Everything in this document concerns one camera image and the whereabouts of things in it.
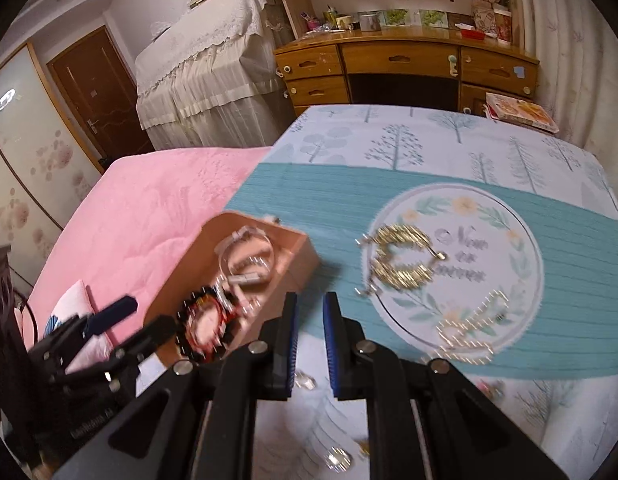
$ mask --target wooden door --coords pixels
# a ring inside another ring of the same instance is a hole
[[[105,27],[72,44],[48,67],[76,119],[105,158],[153,151],[135,111],[135,84]]]

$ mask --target pink blanket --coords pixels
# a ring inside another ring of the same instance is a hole
[[[269,148],[187,148],[116,161],[58,238],[29,303],[38,332],[77,280],[96,311],[125,294],[135,315],[112,333],[122,342],[144,313],[200,227],[219,213]],[[25,325],[25,343],[32,334]]]

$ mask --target pillow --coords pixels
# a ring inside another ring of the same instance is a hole
[[[55,304],[54,310],[44,327],[43,336],[47,336],[53,332],[74,314],[78,316],[93,314],[93,307],[91,306],[89,296],[87,295],[82,280],[78,280],[71,285],[71,288],[67,290],[60,300],[58,300],[58,303]],[[113,345],[106,334],[93,336],[87,341],[86,345],[83,346],[82,350],[78,352],[69,366],[66,367],[66,372],[76,372],[94,363],[106,361],[112,349]]]

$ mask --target wooden desk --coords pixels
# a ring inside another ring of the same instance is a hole
[[[532,101],[538,60],[460,31],[323,32],[275,52],[299,115],[317,104],[399,104],[484,115],[486,92]]]

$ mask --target bed sheet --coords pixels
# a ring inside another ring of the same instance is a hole
[[[299,300],[297,364],[320,388],[294,390],[297,399],[262,412],[269,420],[256,422],[261,452],[254,455],[254,478],[332,478],[323,458],[329,446],[356,457],[348,478],[368,478],[356,444],[365,436],[364,402],[334,402],[326,362],[318,357],[326,290],[338,294],[343,315],[358,320],[368,339],[413,361],[430,351],[427,335],[436,334],[439,319],[464,319],[464,308],[472,311],[466,294],[506,290],[511,310],[478,338],[496,348],[509,337],[508,346],[490,364],[458,369],[504,392],[496,397],[500,409],[571,480],[588,480],[612,449],[618,439],[618,203],[590,153],[464,114],[316,106],[276,142],[228,208],[275,214],[310,236],[322,262]],[[355,294],[368,254],[354,240],[385,219],[421,226],[450,256],[421,294],[404,297],[386,287],[381,296]],[[471,249],[460,252],[458,244]],[[472,269],[480,272],[464,272]],[[297,410],[301,425],[293,423]],[[286,460],[276,458],[281,455]]]
[[[111,331],[114,343],[138,330],[202,224],[224,208],[268,151],[187,148],[113,163],[66,225],[29,297],[38,333],[77,280],[87,285],[96,311],[125,294],[138,301],[137,313]]]

